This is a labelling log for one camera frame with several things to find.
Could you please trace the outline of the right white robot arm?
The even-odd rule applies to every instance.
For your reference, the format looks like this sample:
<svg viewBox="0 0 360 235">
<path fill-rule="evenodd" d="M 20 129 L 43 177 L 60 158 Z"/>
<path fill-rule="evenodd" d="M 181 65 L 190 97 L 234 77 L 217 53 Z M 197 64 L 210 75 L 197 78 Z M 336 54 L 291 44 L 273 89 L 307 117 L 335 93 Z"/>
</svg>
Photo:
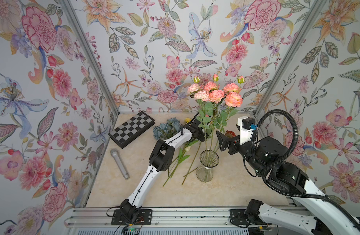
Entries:
<svg viewBox="0 0 360 235">
<path fill-rule="evenodd" d="M 258 138 L 258 130 L 270 115 L 286 117 L 292 127 L 289 147 L 272 137 Z M 360 235 L 360 217 L 352 216 L 328 195 L 320 191 L 307 174 L 286 159 L 298 144 L 298 127 L 286 111 L 276 109 L 266 113 L 258 123 L 253 118 L 239 118 L 240 135 L 228 138 L 217 131 L 221 151 L 230 155 L 239 153 L 243 164 L 249 164 L 255 177 L 276 193 L 303 205 L 310 216 L 276 209 L 262 201 L 252 199 L 243 212 L 231 210 L 232 225 L 246 229 L 251 225 L 277 225 L 302 235 Z"/>
</svg>

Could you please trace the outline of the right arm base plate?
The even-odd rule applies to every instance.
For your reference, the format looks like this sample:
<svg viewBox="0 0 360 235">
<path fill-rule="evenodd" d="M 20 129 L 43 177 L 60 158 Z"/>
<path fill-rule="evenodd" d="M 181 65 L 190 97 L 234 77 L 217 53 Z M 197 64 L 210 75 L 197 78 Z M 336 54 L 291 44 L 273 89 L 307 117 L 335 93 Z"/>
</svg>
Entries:
<svg viewBox="0 0 360 235">
<path fill-rule="evenodd" d="M 245 209 L 230 209 L 229 213 L 229 221 L 234 226 L 248 228 L 250 225 L 254 225 L 245 214 Z"/>
</svg>

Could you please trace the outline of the pink rose stem two blooms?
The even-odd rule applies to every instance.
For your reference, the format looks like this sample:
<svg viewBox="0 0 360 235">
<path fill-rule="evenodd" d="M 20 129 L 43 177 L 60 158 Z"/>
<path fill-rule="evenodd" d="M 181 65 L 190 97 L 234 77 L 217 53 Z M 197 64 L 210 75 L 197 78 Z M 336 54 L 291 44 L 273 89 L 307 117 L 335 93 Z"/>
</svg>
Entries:
<svg viewBox="0 0 360 235">
<path fill-rule="evenodd" d="M 212 92 L 218 91 L 218 85 L 214 81 L 208 81 L 202 84 L 199 76 L 193 78 L 193 84 L 188 87 L 187 92 L 198 104 L 198 120 L 201 122 L 201 127 L 205 134 L 205 150 L 208 150 L 207 139 L 213 131 L 212 120 L 214 117 L 215 98 Z"/>
</svg>

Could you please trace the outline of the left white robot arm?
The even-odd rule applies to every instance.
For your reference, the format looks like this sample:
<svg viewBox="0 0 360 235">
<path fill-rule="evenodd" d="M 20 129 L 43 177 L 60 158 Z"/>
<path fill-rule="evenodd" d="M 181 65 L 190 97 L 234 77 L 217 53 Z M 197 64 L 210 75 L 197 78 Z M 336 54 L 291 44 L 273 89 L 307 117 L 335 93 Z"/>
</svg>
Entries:
<svg viewBox="0 0 360 235">
<path fill-rule="evenodd" d="M 169 169 L 175 150 L 190 140 L 205 141 L 205 134 L 197 120 L 199 113 L 190 122 L 181 127 L 180 131 L 167 140 L 158 140 L 149 158 L 149 165 L 140 183 L 133 193 L 120 204 L 122 221 L 129 224 L 136 222 L 139 211 L 147 193 L 150 191 L 157 177 Z"/>
</svg>

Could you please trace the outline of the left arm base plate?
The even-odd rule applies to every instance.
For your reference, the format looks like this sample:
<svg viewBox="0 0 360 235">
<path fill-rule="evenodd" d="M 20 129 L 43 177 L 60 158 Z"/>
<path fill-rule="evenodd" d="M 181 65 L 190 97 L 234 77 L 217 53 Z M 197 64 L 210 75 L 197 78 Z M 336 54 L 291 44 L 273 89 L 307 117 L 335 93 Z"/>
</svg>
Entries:
<svg viewBox="0 0 360 235">
<path fill-rule="evenodd" d="M 111 225 L 151 225 L 153 210 L 137 210 L 131 214 L 124 214 L 121 210 L 115 210 L 111 219 Z"/>
</svg>

